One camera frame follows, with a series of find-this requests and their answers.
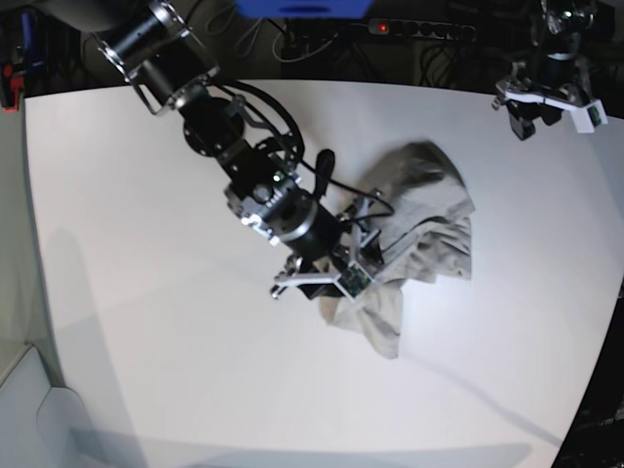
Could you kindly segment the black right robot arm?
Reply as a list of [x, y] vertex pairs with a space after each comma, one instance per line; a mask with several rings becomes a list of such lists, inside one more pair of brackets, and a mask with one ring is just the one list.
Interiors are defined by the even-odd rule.
[[97, 43], [152, 114], [180, 114], [186, 143], [229, 176], [227, 204], [241, 223], [289, 248], [273, 296], [297, 288], [311, 299], [356, 299], [373, 284], [383, 263], [371, 226], [380, 194], [355, 190], [344, 212], [329, 212], [322, 200], [334, 183], [334, 153], [318, 154], [314, 188], [304, 189], [297, 171], [305, 147], [291, 114], [255, 86], [221, 80], [171, 3], [126, 2]]

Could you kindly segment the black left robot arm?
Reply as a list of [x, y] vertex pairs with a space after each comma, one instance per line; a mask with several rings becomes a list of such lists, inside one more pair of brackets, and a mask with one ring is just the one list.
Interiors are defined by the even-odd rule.
[[592, 134], [607, 123], [600, 99], [594, 97], [587, 60], [579, 54], [583, 33], [594, 23], [594, 1], [542, 1], [531, 24], [533, 49], [512, 62], [507, 77], [496, 84], [493, 107], [507, 109], [516, 137], [535, 134], [537, 119], [547, 126], [567, 113], [575, 130]]

